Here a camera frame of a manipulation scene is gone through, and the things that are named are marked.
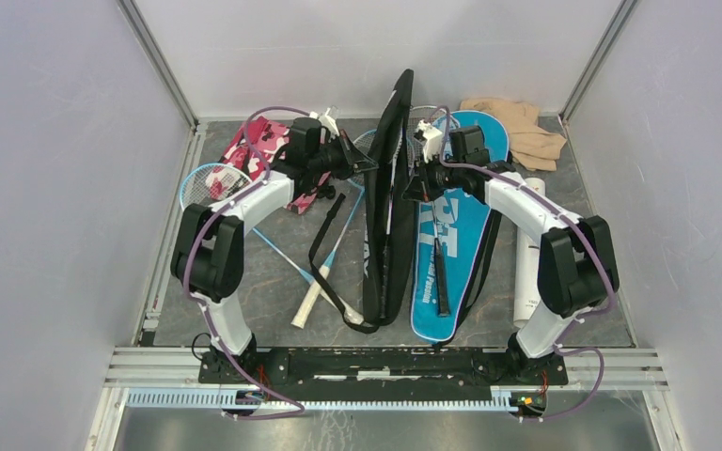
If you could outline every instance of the gray floor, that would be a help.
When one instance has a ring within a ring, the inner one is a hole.
[[[339,126],[351,138],[375,128],[377,120],[346,119]],[[201,156],[202,163],[219,159],[228,142],[239,130],[239,122],[209,124]],[[550,132],[563,132],[555,117],[542,117],[540,124]],[[567,145],[557,162],[557,172],[528,172],[523,175],[546,181],[546,193],[559,205],[587,216],[591,214],[588,195],[577,170],[571,148]],[[338,183],[337,188],[348,194],[333,230],[325,239],[322,261],[349,213],[357,192],[349,184]],[[279,210],[258,227],[292,260],[307,269],[307,250],[317,233],[331,201],[317,201],[305,214],[298,216]],[[363,204],[340,246],[329,280],[338,294],[349,303],[359,305],[361,298],[361,264],[363,261]],[[514,225],[503,220],[494,249],[492,268],[477,304],[459,329],[452,346],[504,347],[516,329],[513,316],[513,286],[515,274]],[[300,274],[266,243],[254,234],[245,240],[245,273],[239,295],[245,319],[256,334],[260,346],[413,346],[422,345],[411,330],[410,294],[402,303],[397,320],[377,333],[364,335],[347,328],[336,310],[325,301],[318,301],[305,329],[290,326],[290,321],[306,294],[307,283]],[[154,345],[189,345],[195,334],[205,331],[203,318],[196,306],[183,296],[181,283],[171,279],[160,317]],[[606,347],[632,346],[627,324],[620,311],[605,318],[587,321],[576,327],[566,344]]]
[[[549,412],[568,409],[581,396],[552,392]],[[127,409],[115,449],[651,451],[659,447],[639,392],[600,392],[580,412],[539,425],[519,425],[500,412],[327,411],[285,420],[235,422],[204,409]]]

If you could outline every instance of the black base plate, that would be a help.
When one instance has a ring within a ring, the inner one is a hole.
[[[245,383],[221,353],[203,357],[200,383]],[[243,359],[250,374],[263,367],[276,391],[301,401],[486,400],[492,385],[540,386],[544,372],[549,385],[569,383],[560,356],[516,375],[504,351],[481,348],[272,348]]]

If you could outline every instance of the racket handle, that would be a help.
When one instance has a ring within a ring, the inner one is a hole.
[[[383,274],[381,277],[381,310],[378,313],[379,319],[385,319],[386,317],[386,305],[388,304],[388,269],[391,268],[391,246],[389,245],[388,239],[384,246],[384,265]]]
[[[330,266],[322,265],[320,267],[320,275],[325,279],[328,278],[330,271]],[[320,284],[317,283],[316,280],[311,282],[311,286],[308,287],[305,298],[303,298],[303,301],[300,303],[300,308],[297,309],[297,313],[291,321],[292,326],[300,329],[303,329],[306,326],[306,320],[308,319],[308,315],[311,314],[311,309],[314,308],[314,304],[317,303],[317,297],[320,296],[320,291],[322,291]]]
[[[331,305],[334,305],[334,303],[331,302],[331,298],[328,297],[328,294],[325,293],[325,291],[321,291],[320,294],[325,298],[325,300],[330,303]],[[361,324],[364,322],[364,315],[361,315],[358,313],[358,310],[355,310],[354,308],[350,307],[348,303],[345,303],[343,299],[339,296],[338,298],[342,304],[344,304],[344,318],[348,320],[349,322],[353,324]]]
[[[436,297],[438,298],[438,316],[448,317],[449,298],[447,297],[447,265],[444,262],[444,253],[441,252],[441,242],[436,238],[433,243],[433,268],[436,273]]]

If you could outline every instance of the beige towel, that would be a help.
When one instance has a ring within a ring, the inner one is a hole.
[[[525,102],[502,99],[469,99],[461,102],[462,110],[477,110],[496,117],[505,126],[513,158],[531,171],[555,171],[555,160],[566,138],[537,126],[538,107]]]

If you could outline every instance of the black handle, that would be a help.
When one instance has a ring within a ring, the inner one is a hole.
[[[444,264],[444,253],[441,252],[441,242],[438,238],[433,241],[433,267],[436,272],[436,297],[438,298],[438,316],[448,317],[449,298],[447,296],[447,267]]]

